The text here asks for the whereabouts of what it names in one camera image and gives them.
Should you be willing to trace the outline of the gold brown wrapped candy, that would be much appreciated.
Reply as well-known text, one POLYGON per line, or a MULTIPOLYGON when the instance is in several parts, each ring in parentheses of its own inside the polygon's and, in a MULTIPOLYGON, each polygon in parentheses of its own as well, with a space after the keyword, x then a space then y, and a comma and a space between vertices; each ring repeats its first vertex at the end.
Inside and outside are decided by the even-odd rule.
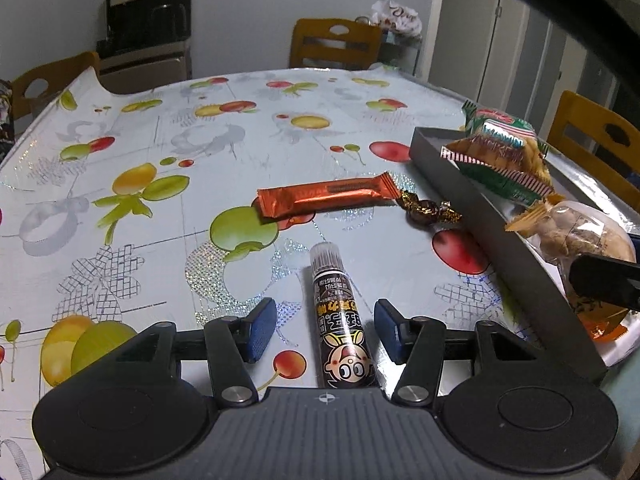
POLYGON ((398 206, 405 211, 409 221, 418 226, 431 226, 436 223, 459 223, 462 215, 451 207, 449 202, 436 203, 434 200, 420 200, 416 193, 402 190, 398 206))

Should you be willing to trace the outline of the far wooden chair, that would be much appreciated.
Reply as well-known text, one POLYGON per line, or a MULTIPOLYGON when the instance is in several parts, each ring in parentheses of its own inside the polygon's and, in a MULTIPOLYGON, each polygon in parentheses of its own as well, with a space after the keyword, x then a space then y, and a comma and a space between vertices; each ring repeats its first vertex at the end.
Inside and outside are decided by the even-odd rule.
POLYGON ((289 68, 367 70, 378 60, 383 31, 344 18, 301 18, 292 32, 289 68))

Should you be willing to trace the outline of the wooden chair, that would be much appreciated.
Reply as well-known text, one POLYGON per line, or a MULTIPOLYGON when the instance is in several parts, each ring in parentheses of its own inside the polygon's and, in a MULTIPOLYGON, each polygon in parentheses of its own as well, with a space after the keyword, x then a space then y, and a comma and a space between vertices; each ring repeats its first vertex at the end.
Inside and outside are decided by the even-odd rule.
POLYGON ((383 31, 344 18, 301 18, 292 32, 289 68, 367 70, 378 60, 383 31))
POLYGON ((625 118, 570 90, 562 92, 547 142, 635 211, 639 130, 625 118))
POLYGON ((84 70, 92 67, 100 72, 100 58, 94 51, 62 58, 62 60, 43 64, 28 70, 11 81, 13 96, 13 117, 22 119, 32 111, 32 104, 43 98, 53 98, 64 91, 84 70), (28 96, 28 88, 36 81, 42 81, 44 87, 36 96, 28 96))

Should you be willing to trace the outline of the orange foil wafer bar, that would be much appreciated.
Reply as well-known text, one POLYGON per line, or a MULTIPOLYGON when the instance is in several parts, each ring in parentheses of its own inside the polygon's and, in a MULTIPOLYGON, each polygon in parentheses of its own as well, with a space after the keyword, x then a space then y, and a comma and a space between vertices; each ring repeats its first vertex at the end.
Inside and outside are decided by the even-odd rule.
POLYGON ((264 218, 283 219, 318 211, 367 207, 384 200, 398 200, 400 189, 388 172, 375 177, 263 188, 257 191, 257 207, 264 218))

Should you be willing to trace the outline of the black grey water dispenser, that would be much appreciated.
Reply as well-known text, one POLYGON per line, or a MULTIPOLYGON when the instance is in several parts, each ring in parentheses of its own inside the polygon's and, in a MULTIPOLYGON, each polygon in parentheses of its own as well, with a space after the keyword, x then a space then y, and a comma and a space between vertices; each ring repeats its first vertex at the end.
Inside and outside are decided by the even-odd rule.
POLYGON ((129 94, 190 79, 191 10, 192 0, 105 0, 102 86, 129 94))

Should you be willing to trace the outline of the left wooden chair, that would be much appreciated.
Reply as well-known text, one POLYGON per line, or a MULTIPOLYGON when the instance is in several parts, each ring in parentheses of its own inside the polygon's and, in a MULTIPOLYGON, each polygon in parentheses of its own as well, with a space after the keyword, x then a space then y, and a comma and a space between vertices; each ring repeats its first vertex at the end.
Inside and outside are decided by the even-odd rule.
POLYGON ((32 111, 32 104, 43 98, 53 98, 64 91, 84 70, 92 67, 100 72, 100 58, 94 51, 62 58, 62 60, 43 64, 28 70, 11 81, 13 96, 13 117, 22 119, 32 111), (28 96, 28 88, 36 81, 42 81, 44 87, 36 96, 28 96))

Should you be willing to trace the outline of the grey shallow tray box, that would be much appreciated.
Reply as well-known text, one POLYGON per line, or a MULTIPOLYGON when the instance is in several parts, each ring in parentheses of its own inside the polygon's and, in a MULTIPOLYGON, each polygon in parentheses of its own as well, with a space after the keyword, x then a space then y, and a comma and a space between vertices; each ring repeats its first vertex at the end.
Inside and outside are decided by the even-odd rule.
POLYGON ((579 375, 597 379, 639 350, 639 319, 610 344, 596 344, 570 308, 560 274, 545 263, 518 234, 506 232, 511 204, 465 177, 458 166, 440 156, 440 149, 461 136, 459 131, 416 127, 410 158, 435 192, 462 214, 506 287, 522 308, 541 344, 579 375))

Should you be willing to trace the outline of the black cartoon snack tube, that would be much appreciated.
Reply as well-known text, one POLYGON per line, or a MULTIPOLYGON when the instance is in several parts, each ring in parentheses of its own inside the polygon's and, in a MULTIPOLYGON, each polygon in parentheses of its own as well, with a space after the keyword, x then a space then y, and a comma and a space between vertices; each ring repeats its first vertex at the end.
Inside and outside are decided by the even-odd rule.
POLYGON ((334 389, 369 387, 373 360, 340 251, 330 242, 315 244, 310 264, 323 381, 334 389))

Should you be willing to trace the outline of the white plastic bag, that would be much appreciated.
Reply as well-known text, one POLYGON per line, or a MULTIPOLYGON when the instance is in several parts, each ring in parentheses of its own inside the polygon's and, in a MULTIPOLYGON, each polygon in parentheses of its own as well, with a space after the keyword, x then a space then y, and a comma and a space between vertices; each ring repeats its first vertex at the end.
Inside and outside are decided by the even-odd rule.
POLYGON ((401 36, 416 38, 422 34, 420 14, 410 6, 404 6, 400 0, 378 0, 373 3, 370 21, 401 36))

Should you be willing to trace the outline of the green prawn cracker bag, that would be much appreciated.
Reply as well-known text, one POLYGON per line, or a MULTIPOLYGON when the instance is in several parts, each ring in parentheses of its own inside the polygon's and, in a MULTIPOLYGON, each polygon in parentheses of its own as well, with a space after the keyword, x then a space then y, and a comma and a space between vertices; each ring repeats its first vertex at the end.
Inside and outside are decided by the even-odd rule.
POLYGON ((491 192, 529 206, 554 192, 548 148, 533 126, 502 110, 472 101, 462 106, 465 136, 440 149, 440 157, 491 192))

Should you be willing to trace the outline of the clear bag brown pastries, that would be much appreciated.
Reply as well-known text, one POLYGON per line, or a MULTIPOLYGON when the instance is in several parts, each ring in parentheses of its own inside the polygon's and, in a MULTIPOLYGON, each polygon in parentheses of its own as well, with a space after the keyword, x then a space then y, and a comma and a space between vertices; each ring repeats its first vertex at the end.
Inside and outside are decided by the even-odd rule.
POLYGON ((529 241, 545 262, 559 269, 567 299, 582 300, 568 280, 570 265, 581 255, 596 255, 636 263, 627 232, 604 212, 552 193, 537 200, 505 226, 529 241))

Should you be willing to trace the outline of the fruit pattern tablecloth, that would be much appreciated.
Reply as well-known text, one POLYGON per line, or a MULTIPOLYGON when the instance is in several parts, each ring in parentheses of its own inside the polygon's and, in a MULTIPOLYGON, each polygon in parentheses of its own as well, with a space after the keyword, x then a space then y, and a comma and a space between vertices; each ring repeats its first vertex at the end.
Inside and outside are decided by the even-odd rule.
MULTIPOLYGON (((283 219, 257 207, 263 188, 383 172, 449 202, 410 143, 416 127, 463 138, 465 102, 389 70, 231 74, 132 96, 83 72, 1 167, 2 477, 612 478, 638 401, 544 348, 463 220, 418 226, 396 200, 283 219), (369 387, 322 378, 310 264, 322 242, 352 284, 369 387), (220 405, 204 327, 264 298, 277 325, 246 366, 258 401, 220 405), (379 299, 446 325, 432 406, 392 401, 405 365, 378 339, 379 299)), ((638 216, 544 147, 553 193, 617 222, 639 264, 638 216)), ((639 318, 562 287, 596 344, 639 318)))

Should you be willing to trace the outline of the right wooden chair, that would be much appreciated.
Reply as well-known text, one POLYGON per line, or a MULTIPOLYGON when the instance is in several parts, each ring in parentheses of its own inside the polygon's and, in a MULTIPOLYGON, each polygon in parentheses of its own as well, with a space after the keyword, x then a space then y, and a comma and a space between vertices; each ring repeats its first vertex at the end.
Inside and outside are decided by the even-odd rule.
POLYGON ((547 142, 635 211, 639 130, 625 118, 570 90, 562 92, 547 142))

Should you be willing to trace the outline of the metal side shelf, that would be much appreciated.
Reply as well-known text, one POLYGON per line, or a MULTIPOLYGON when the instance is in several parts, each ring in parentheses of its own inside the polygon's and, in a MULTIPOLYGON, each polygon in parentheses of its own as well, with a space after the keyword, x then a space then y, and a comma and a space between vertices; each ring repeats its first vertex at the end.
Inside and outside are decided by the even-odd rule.
POLYGON ((421 52, 422 38, 420 36, 410 37, 390 29, 384 29, 376 60, 379 63, 395 67, 401 72, 416 76, 421 52))

